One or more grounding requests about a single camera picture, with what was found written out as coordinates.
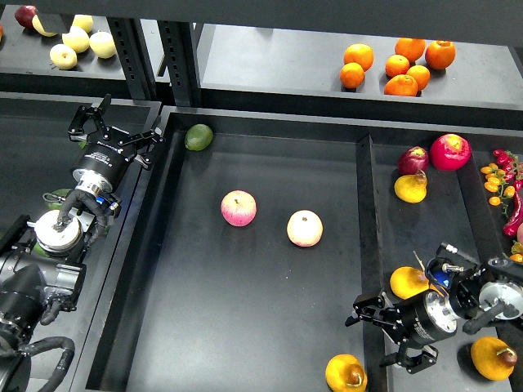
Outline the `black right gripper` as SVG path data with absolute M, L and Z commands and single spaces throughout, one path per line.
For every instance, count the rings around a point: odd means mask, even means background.
M 431 343 L 456 334 L 457 317 L 446 306 L 446 298 L 434 290 L 426 290 L 394 305 L 383 290 L 363 293 L 353 302 L 345 326 L 369 322 L 386 327 L 386 334 L 398 345 L 398 350 L 386 355 L 379 367 L 396 365 L 415 374 L 436 364 L 439 351 Z M 420 354 L 409 356 L 409 347 L 421 349 Z

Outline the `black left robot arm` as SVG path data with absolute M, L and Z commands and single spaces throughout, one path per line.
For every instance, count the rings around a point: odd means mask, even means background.
M 97 106 L 78 107 L 69 139 L 82 146 L 70 172 L 76 185 L 66 194 L 45 193 L 55 208 L 38 220 L 22 215 L 1 238 L 1 389 L 24 391 L 33 357 L 60 350 L 43 391 L 58 388 L 74 359 L 67 336 L 33 339 L 38 325 L 59 313 L 76 310 L 87 267 L 84 258 L 121 209 L 114 195 L 132 163 L 149 170 L 163 152 L 164 137 L 156 118 L 142 133 L 106 124 L 111 96 Z

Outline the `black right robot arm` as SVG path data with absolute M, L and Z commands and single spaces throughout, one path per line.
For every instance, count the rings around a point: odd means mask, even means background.
M 434 343 L 454 336 L 459 320 L 463 332 L 474 335 L 522 316 L 522 267 L 505 256 L 481 262 L 442 243 L 424 274 L 431 287 L 408 299 L 394 304 L 380 291 L 361 294 L 353 304 L 346 326 L 371 323 L 398 347 L 382 359 L 381 367 L 420 372 L 436 363 Z

